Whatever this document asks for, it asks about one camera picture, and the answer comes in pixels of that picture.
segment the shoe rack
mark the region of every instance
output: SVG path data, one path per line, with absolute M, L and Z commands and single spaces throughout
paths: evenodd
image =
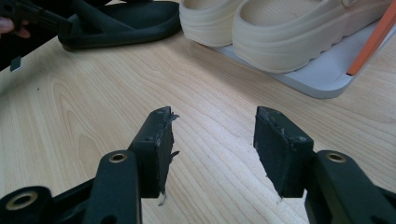
M 329 50 L 322 52 L 318 58 L 311 60 L 307 66 L 297 71 L 286 74 L 262 73 L 314 98 L 330 99 L 337 97 L 359 75 L 358 73 L 355 76 L 350 76 L 347 74 L 347 70 L 360 53 L 377 24 L 378 22 L 374 22 L 357 33 L 344 37 L 339 43 L 334 44 Z M 376 52 L 395 33 L 396 26 L 393 26 Z M 241 63 L 246 63 L 233 53 L 232 45 L 212 49 Z

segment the wooden table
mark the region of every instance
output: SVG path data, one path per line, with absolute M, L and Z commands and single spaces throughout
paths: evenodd
M 40 185 L 53 195 L 95 176 L 152 110 L 170 105 L 180 150 L 167 201 L 143 200 L 145 223 L 306 223 L 304 199 L 281 200 L 252 146 L 258 105 L 396 191 L 396 37 L 339 97 L 318 100 L 194 43 L 69 52 L 55 38 L 0 74 L 0 197 Z

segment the black slipper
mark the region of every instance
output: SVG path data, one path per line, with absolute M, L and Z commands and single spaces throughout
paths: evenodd
M 72 5 L 76 15 L 69 35 L 58 35 L 69 49 L 132 45 L 165 39 L 180 30 L 178 3 L 120 3 L 92 7 L 83 0 Z

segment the torn foam pad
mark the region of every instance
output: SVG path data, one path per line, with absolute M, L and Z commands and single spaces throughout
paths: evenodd
M 279 196 L 303 197 L 302 171 L 315 155 L 312 138 L 279 111 L 259 106 L 254 147 Z
M 154 110 L 128 148 L 136 155 L 142 198 L 165 194 L 169 165 L 178 154 L 178 151 L 172 153 L 172 121 L 177 117 L 169 106 Z

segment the screw hole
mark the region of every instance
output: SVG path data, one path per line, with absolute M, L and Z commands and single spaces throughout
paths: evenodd
M 116 155 L 113 155 L 112 157 L 110 157 L 110 161 L 113 163 L 118 163 L 118 162 L 122 162 L 125 161 L 127 158 L 127 156 L 123 153 L 118 153 Z
M 32 204 L 36 199 L 37 193 L 35 191 L 26 191 L 11 198 L 6 204 L 6 209 L 8 211 L 20 210 Z
M 342 163 L 342 162 L 346 162 L 347 161 L 347 159 L 344 156 L 342 156 L 340 154 L 337 154 L 337 153 L 333 153 L 333 152 L 328 153 L 326 155 L 326 157 L 329 160 L 335 161 L 335 162 L 341 162 Z

